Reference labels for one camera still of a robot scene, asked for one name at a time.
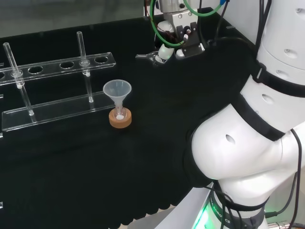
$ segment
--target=green cable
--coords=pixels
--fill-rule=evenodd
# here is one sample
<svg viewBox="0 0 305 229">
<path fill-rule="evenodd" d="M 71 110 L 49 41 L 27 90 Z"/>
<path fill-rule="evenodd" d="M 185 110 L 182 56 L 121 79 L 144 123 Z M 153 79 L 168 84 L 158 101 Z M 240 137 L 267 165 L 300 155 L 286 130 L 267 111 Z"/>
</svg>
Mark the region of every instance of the green cable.
<svg viewBox="0 0 305 229">
<path fill-rule="evenodd" d="M 150 17 L 151 17 L 151 23 L 152 23 L 152 28 L 154 30 L 154 32 L 156 33 L 156 35 L 160 38 L 161 41 L 163 41 L 163 43 L 167 44 L 168 46 L 171 46 L 171 47 L 178 47 L 180 45 L 182 45 L 184 42 L 180 42 L 178 44 L 172 44 L 172 43 L 169 43 L 166 39 L 164 39 L 159 31 L 157 30 L 156 26 L 154 25 L 154 22 L 153 22 L 153 10 L 154 10 L 154 5 L 153 5 L 153 0 L 151 1 L 151 6 L 150 6 Z"/>
<path fill-rule="evenodd" d="M 187 9 L 198 17 L 211 16 L 212 14 L 215 14 L 221 8 L 221 5 L 219 4 L 213 11 L 211 11 L 209 13 L 198 13 L 191 8 L 191 6 L 187 3 L 187 0 L 183 0 L 183 1 L 184 1 L 185 6 L 187 7 Z"/>
</svg>

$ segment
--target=test tube rack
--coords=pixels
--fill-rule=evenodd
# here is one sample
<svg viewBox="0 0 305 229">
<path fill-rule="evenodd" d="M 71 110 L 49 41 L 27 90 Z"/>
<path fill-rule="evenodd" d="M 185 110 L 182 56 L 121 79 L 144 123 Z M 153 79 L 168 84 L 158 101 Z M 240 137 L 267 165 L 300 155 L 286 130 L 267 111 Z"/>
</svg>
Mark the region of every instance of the test tube rack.
<svg viewBox="0 0 305 229">
<path fill-rule="evenodd" d="M 114 107 L 103 91 L 92 93 L 90 81 L 92 70 L 116 65 L 112 53 L 87 56 L 82 32 L 77 32 L 77 38 L 81 56 L 21 66 L 16 64 L 10 45 L 3 44 L 11 67 L 0 69 L 0 86 L 15 83 L 25 104 L 25 107 L 2 112 L 3 133 Z M 43 104 L 30 103 L 25 87 L 27 81 L 78 72 L 84 76 L 87 94 Z"/>
</svg>

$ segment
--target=table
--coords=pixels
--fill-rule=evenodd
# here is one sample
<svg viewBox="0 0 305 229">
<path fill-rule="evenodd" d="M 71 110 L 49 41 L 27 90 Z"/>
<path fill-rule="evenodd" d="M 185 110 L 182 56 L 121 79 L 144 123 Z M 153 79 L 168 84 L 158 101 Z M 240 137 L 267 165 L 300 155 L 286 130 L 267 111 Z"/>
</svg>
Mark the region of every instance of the table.
<svg viewBox="0 0 305 229">
<path fill-rule="evenodd" d="M 206 39 L 213 37 L 218 19 L 204 19 Z M 238 34 L 226 25 L 220 36 Z M 77 31 L 83 32 L 87 54 L 112 52 L 117 62 L 115 69 L 92 77 L 93 91 L 117 78 L 132 85 L 124 101 L 132 125 L 112 128 L 107 110 L 5 135 L 0 141 L 2 229 L 115 229 L 177 205 L 191 189 L 182 168 L 187 130 L 224 108 L 249 76 L 245 57 L 250 51 L 238 42 L 158 68 L 136 60 L 136 54 L 153 51 L 153 31 L 143 18 L 0 43 L 10 43 L 20 65 L 63 59 L 79 55 Z M 0 62 L 8 66 L 3 49 Z M 81 75 L 31 81 L 27 90 L 32 104 L 86 94 Z M 0 88 L 0 94 L 3 110 L 23 106 L 14 85 Z"/>
</svg>

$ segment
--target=funnel stem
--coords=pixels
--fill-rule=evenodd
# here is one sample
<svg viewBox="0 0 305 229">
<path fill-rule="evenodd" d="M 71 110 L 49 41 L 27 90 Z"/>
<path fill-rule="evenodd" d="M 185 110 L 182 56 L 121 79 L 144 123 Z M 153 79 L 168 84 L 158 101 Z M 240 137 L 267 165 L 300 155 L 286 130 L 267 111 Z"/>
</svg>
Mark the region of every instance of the funnel stem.
<svg viewBox="0 0 305 229">
<path fill-rule="evenodd" d="M 116 115 L 122 114 L 123 102 L 115 103 Z"/>
</svg>

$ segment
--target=wire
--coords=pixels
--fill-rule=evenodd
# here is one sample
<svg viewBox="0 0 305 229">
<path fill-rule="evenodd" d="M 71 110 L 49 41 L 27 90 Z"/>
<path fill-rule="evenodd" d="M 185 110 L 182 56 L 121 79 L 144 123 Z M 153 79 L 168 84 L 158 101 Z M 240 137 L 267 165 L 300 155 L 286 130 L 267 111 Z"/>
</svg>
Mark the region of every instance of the wire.
<svg viewBox="0 0 305 229">
<path fill-rule="evenodd" d="M 265 28 L 265 25 L 266 25 L 266 22 L 267 22 L 267 18 L 268 18 L 268 15 L 269 15 L 271 4 L 272 4 L 272 0 L 268 0 L 267 5 L 266 5 L 266 9 L 265 9 L 265 13 L 264 13 L 263 31 L 264 31 L 264 28 Z"/>
<path fill-rule="evenodd" d="M 201 9 L 202 7 L 202 0 L 200 0 L 200 3 L 199 3 L 199 9 Z M 203 38 L 203 35 L 202 35 L 202 30 L 201 30 L 201 18 L 198 17 L 198 29 L 199 29 L 199 38 L 200 38 L 200 41 L 201 41 L 201 44 L 203 45 L 204 48 L 206 48 L 208 45 L 205 41 L 205 39 Z"/>
<path fill-rule="evenodd" d="M 154 21 L 153 21 L 153 12 L 154 12 L 154 6 L 155 6 L 156 0 L 152 0 L 151 4 L 150 4 L 150 18 L 151 18 L 151 23 L 152 23 L 152 28 L 155 32 L 155 34 L 159 37 L 159 39 L 164 43 L 167 44 L 170 47 L 179 47 L 180 45 L 182 45 L 184 43 L 184 41 L 178 43 L 178 44 L 173 44 L 168 42 L 166 39 L 164 39 L 161 34 L 159 33 L 159 31 L 157 30 Z"/>
<path fill-rule="evenodd" d="M 275 216 L 277 216 L 277 215 L 279 215 L 279 214 L 282 214 L 282 213 L 287 209 L 287 207 L 289 206 L 290 201 L 291 201 L 291 199 L 292 199 L 292 196 L 293 196 L 293 194 L 294 194 L 296 178 L 297 178 L 297 173 L 295 173 L 294 180 L 293 180 L 293 182 L 292 182 L 292 187 L 291 187 L 290 195 L 289 195 L 288 201 L 287 201 L 287 203 L 285 204 L 285 206 L 284 206 L 284 207 L 282 208 L 282 210 L 280 210 L 280 211 L 266 212 L 266 213 L 265 213 L 266 219 L 267 219 L 267 218 L 271 218 L 271 217 L 275 217 Z"/>
<path fill-rule="evenodd" d="M 211 191 L 213 191 L 213 192 L 216 192 L 216 193 L 218 193 L 218 194 L 221 194 L 221 195 L 223 195 L 224 197 L 227 197 L 231 203 L 234 203 L 234 201 L 232 200 L 232 198 L 231 198 L 228 194 L 225 194 L 224 192 L 219 191 L 219 190 L 217 190 L 217 189 L 215 189 L 215 188 L 211 188 L 211 187 L 204 187 L 204 188 L 209 189 L 209 190 L 211 190 Z M 239 211 L 236 211 L 236 212 L 237 212 L 238 217 L 239 217 L 240 228 L 243 228 L 242 216 L 241 216 L 241 214 L 240 214 Z"/>
<path fill-rule="evenodd" d="M 146 4 L 146 0 L 144 0 L 144 13 L 145 13 L 145 17 L 147 17 L 147 4 Z"/>
<path fill-rule="evenodd" d="M 303 229 L 305 229 L 305 225 L 301 224 L 301 223 L 294 223 L 292 225 L 292 228 L 303 228 Z"/>
<path fill-rule="evenodd" d="M 234 226 L 235 229 L 237 229 L 237 226 L 236 226 L 236 224 L 235 224 L 235 220 L 233 219 L 233 214 L 232 214 L 231 209 L 228 208 L 228 211 L 229 211 L 230 217 L 231 217 L 231 219 L 232 219 L 233 226 Z"/>
<path fill-rule="evenodd" d="M 288 198 L 288 201 L 287 201 L 287 203 L 285 204 L 285 206 L 282 208 L 282 210 L 278 211 L 278 213 L 277 213 L 278 215 L 279 215 L 279 214 L 282 214 L 282 213 L 287 209 L 287 207 L 288 207 L 289 204 L 290 204 L 290 201 L 291 201 L 291 199 L 292 199 L 292 196 L 294 195 L 296 178 L 297 178 L 297 173 L 295 173 L 295 177 L 294 177 L 294 181 L 293 181 L 293 183 L 292 183 L 292 187 L 291 187 L 290 196 L 289 196 L 289 198 Z"/>
<path fill-rule="evenodd" d="M 213 14 L 215 14 L 220 8 L 221 8 L 221 4 L 219 4 L 213 11 L 209 12 L 209 13 L 198 13 L 196 11 L 194 11 L 191 6 L 189 5 L 189 3 L 187 2 L 187 0 L 183 0 L 185 6 L 187 7 L 187 9 L 192 12 L 193 14 L 195 14 L 198 17 L 208 17 L 211 16 Z"/>
<path fill-rule="evenodd" d="M 223 12 L 222 12 L 222 14 L 221 14 L 221 16 L 220 16 L 219 21 L 218 21 L 217 30 L 216 30 L 215 39 L 214 39 L 215 42 L 217 42 L 218 34 L 219 34 L 219 29 L 220 29 L 221 23 L 222 23 L 223 18 L 224 18 L 224 13 L 225 13 L 225 11 L 226 11 L 226 9 L 227 9 L 227 7 L 228 7 L 228 3 L 229 3 L 229 0 L 227 0 L 227 1 L 225 2 L 224 10 L 223 10 Z"/>
<path fill-rule="evenodd" d="M 259 0 L 259 21 L 258 21 L 257 37 L 255 42 L 255 56 L 257 56 L 258 49 L 262 40 L 262 33 L 264 30 L 263 22 L 264 22 L 264 0 Z"/>
<path fill-rule="evenodd" d="M 291 229 L 294 225 L 295 218 L 297 215 L 298 207 L 299 207 L 299 195 L 300 195 L 300 183 L 301 183 L 301 168 L 302 168 L 302 144 L 299 136 L 296 134 L 294 129 L 291 129 L 292 134 L 295 136 L 297 145 L 299 147 L 299 159 L 297 163 L 297 181 L 296 181 L 296 192 L 295 192 L 295 211 L 292 217 L 291 223 L 288 229 Z"/>
</svg>

